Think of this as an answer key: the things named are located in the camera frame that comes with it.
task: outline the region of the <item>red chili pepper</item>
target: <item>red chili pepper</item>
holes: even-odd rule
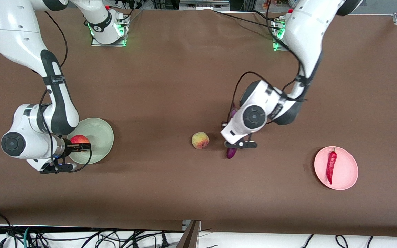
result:
[[[332,176],[334,174],[334,166],[337,156],[338,155],[335,152],[335,147],[334,147],[334,150],[329,154],[329,160],[327,162],[327,179],[329,180],[330,184],[332,184]]]

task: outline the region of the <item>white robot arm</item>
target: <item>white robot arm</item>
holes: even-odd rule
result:
[[[109,44],[123,36],[117,28],[119,21],[115,19],[119,15],[115,10],[107,11],[101,0],[74,0],[74,3],[93,27],[99,27],[95,28],[93,36],[100,43]],[[75,164],[57,168],[55,160],[71,151],[87,149],[86,145],[74,146],[60,138],[77,127],[79,114],[56,57],[42,41],[34,12],[59,11],[67,4],[68,0],[0,0],[0,53],[37,72],[52,101],[51,104],[19,106],[10,130],[1,140],[1,147],[11,157],[27,159],[42,173],[72,171]]]
[[[267,119],[278,125],[290,124],[299,113],[322,57],[322,41],[336,14],[352,12],[362,0],[301,0],[291,14],[285,16],[282,43],[299,60],[299,72],[290,94],[271,86],[266,80],[252,83],[243,93],[240,109],[221,131],[231,148],[249,147],[246,135],[260,130]]]

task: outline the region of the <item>pink plate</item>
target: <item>pink plate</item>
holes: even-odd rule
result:
[[[334,150],[338,157],[335,162],[334,174],[332,176],[332,184],[327,179],[327,161],[329,154]],[[358,179],[358,165],[355,159],[348,151],[336,147],[328,146],[322,148],[315,157],[315,173],[320,181],[329,188],[335,190],[345,190],[352,187]]]

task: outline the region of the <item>brown tabletop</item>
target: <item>brown tabletop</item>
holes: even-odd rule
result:
[[[14,224],[397,236],[397,25],[390,16],[336,17],[324,59],[296,121],[253,135],[257,149],[226,159],[220,123],[238,78],[255,71],[281,88],[296,74],[265,27],[212,11],[143,11],[127,47],[90,47],[77,9],[51,13],[68,40],[63,72],[81,119],[111,124],[101,162],[41,175],[0,148],[0,211]],[[45,44],[64,44],[38,12]],[[240,14],[261,21],[254,14]],[[236,99],[249,83],[247,76]],[[0,139],[16,108],[37,103],[42,79],[0,55]],[[194,149],[206,132],[210,145]],[[313,159],[325,146],[349,151],[356,184],[330,190]]]

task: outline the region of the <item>plate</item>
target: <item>plate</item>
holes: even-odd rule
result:
[[[338,157],[335,161],[332,184],[327,179],[327,161],[329,154],[335,148]],[[352,187],[358,180],[358,165],[353,156],[346,150],[337,146],[322,148],[315,157],[315,173],[320,181],[329,188],[335,190],[346,190]]]
[[[111,150],[114,141],[114,133],[108,122],[99,118],[88,118],[79,122],[76,129],[73,130],[67,138],[70,140],[73,136],[83,135],[91,143],[91,159],[89,165],[101,161]],[[90,157],[89,151],[74,152],[68,155],[74,162],[85,165]]]

